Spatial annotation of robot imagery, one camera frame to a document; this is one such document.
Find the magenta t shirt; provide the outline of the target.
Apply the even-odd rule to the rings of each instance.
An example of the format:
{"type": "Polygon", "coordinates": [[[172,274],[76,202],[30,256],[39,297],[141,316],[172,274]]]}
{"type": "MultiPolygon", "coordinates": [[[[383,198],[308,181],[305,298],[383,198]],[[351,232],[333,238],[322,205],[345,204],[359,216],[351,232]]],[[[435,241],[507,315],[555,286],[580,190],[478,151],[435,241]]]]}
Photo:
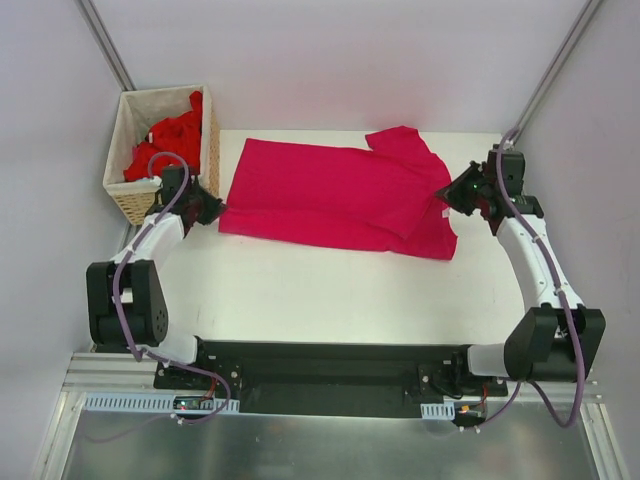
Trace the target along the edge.
{"type": "Polygon", "coordinates": [[[246,140],[219,221],[225,234],[450,261],[436,193],[451,180],[419,132],[370,133],[364,149],[246,140]]]}

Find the wicker laundry basket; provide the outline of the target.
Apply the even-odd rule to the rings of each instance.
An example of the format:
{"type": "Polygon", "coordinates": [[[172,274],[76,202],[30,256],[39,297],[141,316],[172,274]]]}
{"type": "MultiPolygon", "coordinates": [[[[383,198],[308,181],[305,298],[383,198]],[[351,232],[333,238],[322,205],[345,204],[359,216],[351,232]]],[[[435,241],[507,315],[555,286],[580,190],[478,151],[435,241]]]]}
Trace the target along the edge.
{"type": "Polygon", "coordinates": [[[125,91],[120,95],[102,185],[132,225],[143,223],[159,183],[126,182],[123,171],[132,163],[132,150],[157,122],[188,111],[189,95],[203,94],[199,184],[219,194],[220,128],[209,88],[204,84],[125,91]]]}

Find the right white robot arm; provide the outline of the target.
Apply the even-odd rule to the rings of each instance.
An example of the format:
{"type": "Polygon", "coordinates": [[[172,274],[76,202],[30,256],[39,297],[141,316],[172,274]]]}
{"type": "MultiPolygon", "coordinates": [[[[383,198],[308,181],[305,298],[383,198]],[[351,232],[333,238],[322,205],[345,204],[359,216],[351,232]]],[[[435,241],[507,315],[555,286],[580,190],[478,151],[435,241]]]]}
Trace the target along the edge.
{"type": "Polygon", "coordinates": [[[480,212],[507,253],[525,314],[503,343],[474,344],[467,360],[450,369],[452,387],[473,394],[486,376],[520,382],[569,382],[586,378],[606,320],[589,308],[557,264],[543,209],[523,192],[525,157],[492,148],[486,161],[470,166],[437,198],[458,213],[480,212]]]}

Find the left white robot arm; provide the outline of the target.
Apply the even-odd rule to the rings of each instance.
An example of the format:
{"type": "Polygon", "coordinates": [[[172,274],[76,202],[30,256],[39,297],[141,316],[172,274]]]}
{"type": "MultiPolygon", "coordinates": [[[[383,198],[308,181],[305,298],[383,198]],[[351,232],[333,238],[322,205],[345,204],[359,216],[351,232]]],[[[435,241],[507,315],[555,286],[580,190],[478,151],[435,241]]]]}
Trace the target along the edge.
{"type": "Polygon", "coordinates": [[[172,327],[159,271],[194,225],[212,224],[226,209],[179,166],[166,167],[154,201],[133,239],[108,261],[86,270],[89,330],[94,344],[179,362],[188,388],[204,387],[210,363],[198,356],[199,339],[172,327]]]}

